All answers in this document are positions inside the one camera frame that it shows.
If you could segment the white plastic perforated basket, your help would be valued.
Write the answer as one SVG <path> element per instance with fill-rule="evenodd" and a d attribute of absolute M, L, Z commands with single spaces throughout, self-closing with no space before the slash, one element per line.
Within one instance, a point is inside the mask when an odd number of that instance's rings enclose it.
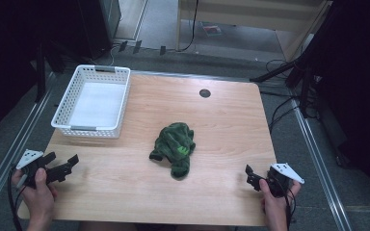
<path fill-rule="evenodd" d="M 51 120 L 64 136 L 117 139 L 130 91 L 127 67 L 78 65 Z"/>

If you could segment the black tripod stand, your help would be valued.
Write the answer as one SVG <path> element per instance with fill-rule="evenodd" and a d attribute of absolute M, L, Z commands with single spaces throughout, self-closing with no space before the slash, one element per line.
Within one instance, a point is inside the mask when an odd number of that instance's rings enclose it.
<path fill-rule="evenodd" d="M 285 80 L 285 85 L 289 89 L 301 85 L 301 92 L 299 96 L 299 109 L 304 118 L 308 118 L 309 114 L 306 109 L 309 106 L 308 97 L 310 90 L 310 82 L 313 78 L 313 71 L 310 66 L 301 65 L 300 59 L 295 59 L 291 62 L 284 62 L 280 67 L 268 71 L 266 74 L 250 78 L 251 82 L 262 83 L 273 77 L 278 76 L 286 71 L 290 71 Z"/>

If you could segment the light wooden furniture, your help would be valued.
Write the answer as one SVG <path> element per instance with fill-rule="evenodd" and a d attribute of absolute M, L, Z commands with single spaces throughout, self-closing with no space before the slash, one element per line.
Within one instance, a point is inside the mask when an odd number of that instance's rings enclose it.
<path fill-rule="evenodd" d="M 332 0 L 177 0 L 176 49 L 181 21 L 197 20 L 274 30 L 284 58 L 292 61 Z"/>

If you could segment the metal floor rail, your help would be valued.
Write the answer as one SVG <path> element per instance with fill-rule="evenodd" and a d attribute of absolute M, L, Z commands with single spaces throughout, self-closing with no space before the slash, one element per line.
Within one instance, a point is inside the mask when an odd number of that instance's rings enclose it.
<path fill-rule="evenodd" d="M 46 80 L 46 93 L 35 101 L 36 87 L 32 87 L 13 110 L 0 123 L 0 194 L 5 188 L 8 172 L 20 155 L 35 129 L 49 100 L 58 74 L 50 71 Z"/>
<path fill-rule="evenodd" d="M 329 208 L 338 231 L 353 231 L 353 226 L 350 223 L 349 217 L 342 204 L 341 198 L 330 178 L 330 174 L 322 157 L 322 152 L 315 140 L 308 120 L 304 118 L 299 109 L 299 103 L 296 99 L 293 100 L 292 106 L 295 109 L 296 119 L 298 120 L 302 134 L 304 136 L 307 149 L 316 169 L 319 181 L 321 183 L 324 195 L 328 201 Z"/>

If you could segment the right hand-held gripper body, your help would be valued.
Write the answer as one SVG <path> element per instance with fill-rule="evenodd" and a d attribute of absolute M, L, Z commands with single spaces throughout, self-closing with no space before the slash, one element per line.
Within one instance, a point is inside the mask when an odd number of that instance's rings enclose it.
<path fill-rule="evenodd" d="M 287 163 L 270 165 L 267 181 L 274 197 L 284 197 L 289 190 L 291 180 L 304 183 L 304 179 Z"/>

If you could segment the person's left hand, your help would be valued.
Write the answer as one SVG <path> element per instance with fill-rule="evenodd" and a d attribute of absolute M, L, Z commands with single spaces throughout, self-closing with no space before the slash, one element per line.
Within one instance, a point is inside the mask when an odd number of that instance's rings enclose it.
<path fill-rule="evenodd" d="M 52 222 L 55 198 L 58 195 L 54 186 L 46 184 L 46 171 L 39 168 L 35 175 L 36 187 L 26 187 L 21 193 L 30 213 L 29 222 Z"/>

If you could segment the green fluffy cloth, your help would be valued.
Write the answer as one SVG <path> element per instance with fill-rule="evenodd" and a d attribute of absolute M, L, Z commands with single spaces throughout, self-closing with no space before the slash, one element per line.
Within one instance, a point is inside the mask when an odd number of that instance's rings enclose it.
<path fill-rule="evenodd" d="M 163 128 L 154 142 L 149 159 L 171 163 L 171 176 L 180 179 L 190 171 L 190 156 L 196 148 L 194 131 L 184 122 L 175 122 Z"/>

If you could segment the black cabinet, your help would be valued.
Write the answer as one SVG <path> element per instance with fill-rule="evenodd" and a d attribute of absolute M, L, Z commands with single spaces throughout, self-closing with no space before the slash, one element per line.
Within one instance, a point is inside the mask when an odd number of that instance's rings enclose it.
<path fill-rule="evenodd" d="M 119 0 L 77 0 L 84 31 L 86 56 L 98 58 L 109 51 L 121 19 Z"/>

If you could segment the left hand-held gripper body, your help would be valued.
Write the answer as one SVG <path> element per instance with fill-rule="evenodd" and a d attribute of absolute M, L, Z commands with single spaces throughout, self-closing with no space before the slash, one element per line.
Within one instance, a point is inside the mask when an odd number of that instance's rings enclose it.
<path fill-rule="evenodd" d="M 16 165 L 16 169 L 21 171 L 21 177 L 16 187 L 22 186 L 35 187 L 35 175 L 39 168 L 46 168 L 50 163 L 42 151 L 26 149 Z"/>

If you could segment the black upright stand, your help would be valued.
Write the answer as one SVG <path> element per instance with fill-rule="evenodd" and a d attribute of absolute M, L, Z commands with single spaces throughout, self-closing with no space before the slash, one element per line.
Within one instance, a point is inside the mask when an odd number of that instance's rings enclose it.
<path fill-rule="evenodd" d="M 54 40 L 43 39 L 36 49 L 37 96 L 35 102 L 42 100 L 46 92 L 45 64 L 54 72 L 63 72 L 65 64 L 61 57 L 61 47 Z"/>

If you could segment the dark curtain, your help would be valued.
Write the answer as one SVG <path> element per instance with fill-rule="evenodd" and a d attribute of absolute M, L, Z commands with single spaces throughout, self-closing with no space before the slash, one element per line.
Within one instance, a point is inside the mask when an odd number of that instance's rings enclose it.
<path fill-rule="evenodd" d="M 0 0 L 0 122 L 18 100 L 37 85 L 36 49 L 55 40 L 55 21 L 65 15 L 67 0 Z"/>
<path fill-rule="evenodd" d="M 338 150 L 370 177 L 370 0 L 333 0 L 305 54 L 346 136 Z"/>

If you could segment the red booklet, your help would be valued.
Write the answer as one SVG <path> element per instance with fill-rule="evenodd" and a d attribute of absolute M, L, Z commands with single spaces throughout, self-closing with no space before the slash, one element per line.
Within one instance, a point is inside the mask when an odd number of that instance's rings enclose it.
<path fill-rule="evenodd" d="M 222 34 L 221 28 L 217 25 L 203 25 L 202 29 L 208 37 L 220 36 Z"/>

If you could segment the person's right hand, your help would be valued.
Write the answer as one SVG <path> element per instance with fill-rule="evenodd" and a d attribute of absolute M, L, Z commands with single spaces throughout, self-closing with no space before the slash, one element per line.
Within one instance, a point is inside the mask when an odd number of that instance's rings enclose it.
<path fill-rule="evenodd" d="M 287 202 L 284 198 L 276 198 L 271 194 L 268 183 L 263 179 L 260 181 L 263 193 L 262 209 L 267 221 L 285 221 L 287 223 L 286 208 Z"/>

